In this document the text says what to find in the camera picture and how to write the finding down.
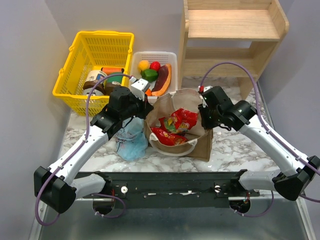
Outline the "brown burlap tote bag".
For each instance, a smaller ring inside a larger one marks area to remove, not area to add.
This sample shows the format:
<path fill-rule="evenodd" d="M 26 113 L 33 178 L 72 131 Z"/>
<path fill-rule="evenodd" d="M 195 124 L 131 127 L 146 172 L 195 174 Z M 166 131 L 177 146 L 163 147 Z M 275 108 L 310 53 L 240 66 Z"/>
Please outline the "brown burlap tote bag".
<path fill-rule="evenodd" d="M 160 96 L 153 104 L 153 110 L 147 115 L 144 121 L 144 132 L 151 147 L 160 154 L 171 157 L 191 157 L 204 162 L 210 160 L 213 130 L 204 129 L 201 124 L 201 116 L 197 123 L 185 136 L 187 142 L 175 146 L 164 145 L 160 142 L 151 130 L 152 127 L 159 127 L 159 119 L 168 117 L 174 111 L 184 108 L 191 112 L 199 113 L 198 105 L 202 103 L 200 94 L 192 88 L 178 89 Z"/>

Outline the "green toy bell pepper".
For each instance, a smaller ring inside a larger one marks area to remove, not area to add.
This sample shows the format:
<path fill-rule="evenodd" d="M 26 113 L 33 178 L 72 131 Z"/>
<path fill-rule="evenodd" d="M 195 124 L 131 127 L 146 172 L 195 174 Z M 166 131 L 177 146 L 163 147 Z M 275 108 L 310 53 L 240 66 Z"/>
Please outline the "green toy bell pepper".
<path fill-rule="evenodd" d="M 144 80 L 146 80 L 150 83 L 152 83 L 158 79 L 158 72 L 155 70 L 152 70 L 152 69 L 146 69 L 144 71 L 141 71 L 140 74 Z"/>

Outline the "light blue plastic bag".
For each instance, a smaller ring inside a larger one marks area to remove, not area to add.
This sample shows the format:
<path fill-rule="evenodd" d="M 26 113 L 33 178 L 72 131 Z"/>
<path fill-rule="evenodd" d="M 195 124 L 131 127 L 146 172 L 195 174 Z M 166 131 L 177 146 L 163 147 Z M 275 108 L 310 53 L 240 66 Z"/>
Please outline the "light blue plastic bag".
<path fill-rule="evenodd" d="M 122 128 L 114 135 L 116 152 L 126 161 L 135 161 L 146 153 L 148 141 L 144 134 L 144 121 L 138 117 L 123 122 Z"/>

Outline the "orange toy fruit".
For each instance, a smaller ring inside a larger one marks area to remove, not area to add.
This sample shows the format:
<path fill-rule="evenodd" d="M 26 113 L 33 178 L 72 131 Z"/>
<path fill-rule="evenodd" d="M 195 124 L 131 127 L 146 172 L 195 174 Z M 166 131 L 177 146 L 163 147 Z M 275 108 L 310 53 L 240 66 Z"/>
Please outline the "orange toy fruit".
<path fill-rule="evenodd" d="M 147 70 L 149 68 L 150 68 L 150 62 L 148 60 L 141 60 L 137 65 L 137 69 L 140 72 L 143 72 L 144 70 Z"/>

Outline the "red assorted candy bag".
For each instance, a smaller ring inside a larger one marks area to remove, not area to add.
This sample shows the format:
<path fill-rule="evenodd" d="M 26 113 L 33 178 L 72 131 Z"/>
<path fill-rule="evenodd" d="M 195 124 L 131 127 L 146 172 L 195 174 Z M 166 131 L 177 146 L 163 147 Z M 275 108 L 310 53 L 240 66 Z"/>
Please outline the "red assorted candy bag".
<path fill-rule="evenodd" d="M 156 135 L 159 142 L 166 146 L 177 146 L 188 141 L 184 136 L 167 132 L 159 127 L 152 127 L 151 131 Z"/>

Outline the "red toy fruit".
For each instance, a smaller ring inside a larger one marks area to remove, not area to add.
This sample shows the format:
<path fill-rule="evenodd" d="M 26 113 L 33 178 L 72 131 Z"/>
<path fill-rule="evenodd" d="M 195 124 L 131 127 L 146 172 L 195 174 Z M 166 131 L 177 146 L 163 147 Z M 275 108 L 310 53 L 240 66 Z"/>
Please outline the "red toy fruit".
<path fill-rule="evenodd" d="M 152 62 L 152 63 L 150 64 L 149 68 L 150 68 L 151 70 L 154 70 L 154 71 L 158 72 L 159 69 L 161 68 L 161 64 L 160 64 L 158 61 L 154 61 L 154 62 Z"/>

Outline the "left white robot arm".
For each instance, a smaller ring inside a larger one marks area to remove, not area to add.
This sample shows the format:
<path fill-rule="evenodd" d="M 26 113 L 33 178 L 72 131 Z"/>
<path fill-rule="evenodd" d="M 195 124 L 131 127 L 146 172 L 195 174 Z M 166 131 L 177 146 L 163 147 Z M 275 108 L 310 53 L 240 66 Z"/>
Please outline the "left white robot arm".
<path fill-rule="evenodd" d="M 75 179 L 82 166 L 107 143 L 131 118 L 145 119 L 153 110 L 146 91 L 150 84 L 138 80 L 131 87 L 117 86 L 108 104 L 87 122 L 84 135 L 49 167 L 38 167 L 33 174 L 36 201 L 42 201 L 57 213 L 66 212 L 78 198 L 100 193 L 106 180 L 97 173 Z"/>

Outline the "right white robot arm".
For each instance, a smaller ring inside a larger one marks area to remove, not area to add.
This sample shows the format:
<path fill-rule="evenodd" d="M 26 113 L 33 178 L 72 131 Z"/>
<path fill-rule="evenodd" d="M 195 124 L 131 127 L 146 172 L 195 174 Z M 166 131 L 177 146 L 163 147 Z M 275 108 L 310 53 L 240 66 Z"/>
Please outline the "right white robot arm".
<path fill-rule="evenodd" d="M 234 178 L 234 185 L 244 190 L 276 191 L 295 201 L 320 168 L 317 156 L 307 156 L 268 127 L 249 102 L 232 103 L 220 86 L 199 88 L 202 103 L 198 106 L 205 129 L 220 127 L 235 130 L 257 144 L 278 166 L 274 171 L 244 170 Z"/>

